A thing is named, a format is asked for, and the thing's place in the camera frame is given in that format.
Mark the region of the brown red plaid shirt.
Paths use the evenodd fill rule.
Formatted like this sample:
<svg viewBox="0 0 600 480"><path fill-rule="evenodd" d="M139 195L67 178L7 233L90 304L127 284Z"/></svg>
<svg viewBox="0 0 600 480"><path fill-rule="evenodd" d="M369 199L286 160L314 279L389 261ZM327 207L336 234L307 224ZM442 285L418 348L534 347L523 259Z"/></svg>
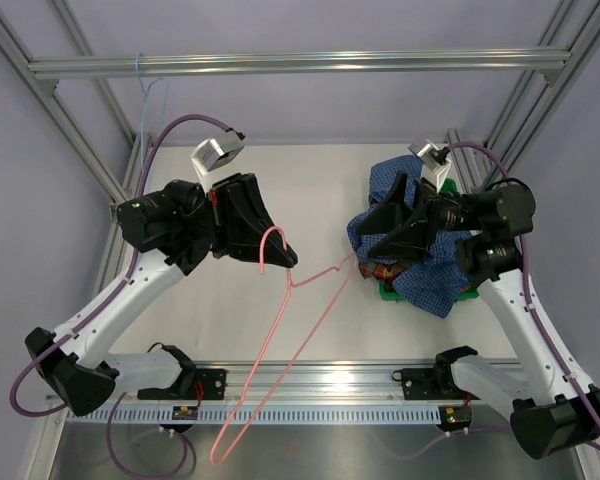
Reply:
<svg viewBox="0 0 600 480"><path fill-rule="evenodd" d="M363 278L376 279L384 288L385 292L394 293L393 282L402 273L409 270L409 262L379 263L373 261L360 262L358 269Z"/></svg>

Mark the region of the blue checked shirt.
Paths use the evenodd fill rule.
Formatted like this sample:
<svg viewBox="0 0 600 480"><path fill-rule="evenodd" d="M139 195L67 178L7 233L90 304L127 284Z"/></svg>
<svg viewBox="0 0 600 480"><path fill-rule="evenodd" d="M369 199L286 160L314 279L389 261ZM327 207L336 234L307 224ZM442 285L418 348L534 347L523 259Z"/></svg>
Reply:
<svg viewBox="0 0 600 480"><path fill-rule="evenodd" d="M382 234L362 235L357 227L372 213L389 193L396 176L407 174L404 201L411 206L415 195L415 182L420 179L423 162L414 155L403 155L382 161L371 167L369 177L369 207L349 221L346 232L358 265L371 263L371 247L384 238ZM406 267L391 280L391 289L403 300L440 318L446 317L455 303L478 296L466 275L456 262L456 243L470 237L467 231L441 231L422 263Z"/></svg>

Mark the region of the light blue wire hanger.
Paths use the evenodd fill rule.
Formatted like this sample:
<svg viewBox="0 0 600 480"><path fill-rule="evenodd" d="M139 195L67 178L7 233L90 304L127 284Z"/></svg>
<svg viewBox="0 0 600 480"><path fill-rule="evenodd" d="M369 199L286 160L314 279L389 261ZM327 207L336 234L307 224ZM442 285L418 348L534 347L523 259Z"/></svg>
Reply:
<svg viewBox="0 0 600 480"><path fill-rule="evenodd" d="M142 111L140 117L140 147L141 150L144 150L145 147L148 146L148 135L149 132L146 129L147 122L149 120L149 111L150 111L150 96L152 88L159 83L163 84L163 97L161 102L160 109L160 126L164 127L166 125L166 110L168 104L168 97L170 92L171 79L167 77L156 77L155 79L146 83L144 81L145 78L145 70L142 66L142 61L144 60L144 54L142 52L138 52L134 57L134 71L136 75L136 79L138 81L140 92L142 95Z"/></svg>

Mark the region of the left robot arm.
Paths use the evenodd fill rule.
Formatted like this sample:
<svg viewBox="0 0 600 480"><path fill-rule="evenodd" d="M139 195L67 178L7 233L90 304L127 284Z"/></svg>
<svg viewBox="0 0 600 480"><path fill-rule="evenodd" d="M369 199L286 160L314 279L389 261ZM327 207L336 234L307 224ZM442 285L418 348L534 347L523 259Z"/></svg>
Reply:
<svg viewBox="0 0 600 480"><path fill-rule="evenodd" d="M158 297L207 257L291 269L298 257L271 219L254 174L235 174L205 189L174 180L121 204L122 236L134 250L127 270L73 319L25 339L35 370L64 405L85 416L110 398L138 392L184 399L197 388L197 367L165 345L139 354L110 349Z"/></svg>

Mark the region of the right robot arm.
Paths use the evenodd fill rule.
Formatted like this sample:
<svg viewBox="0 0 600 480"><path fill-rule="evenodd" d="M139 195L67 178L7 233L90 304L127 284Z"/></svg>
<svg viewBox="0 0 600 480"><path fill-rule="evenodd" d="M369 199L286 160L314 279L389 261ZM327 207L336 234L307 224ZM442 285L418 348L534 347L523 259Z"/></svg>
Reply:
<svg viewBox="0 0 600 480"><path fill-rule="evenodd" d="M374 260L422 261L442 231L472 231L456 243L456 261L472 288L495 314L523 368L519 381L463 346L438 354L434 388L484 401L505 417L526 454L542 459L600 437L600 387L560 340L535 292L523 237L536 211L530 188L504 179L477 194L441 194L428 181L415 183L405 201L408 176L399 172L388 194L359 224L360 235L379 234Z"/></svg>

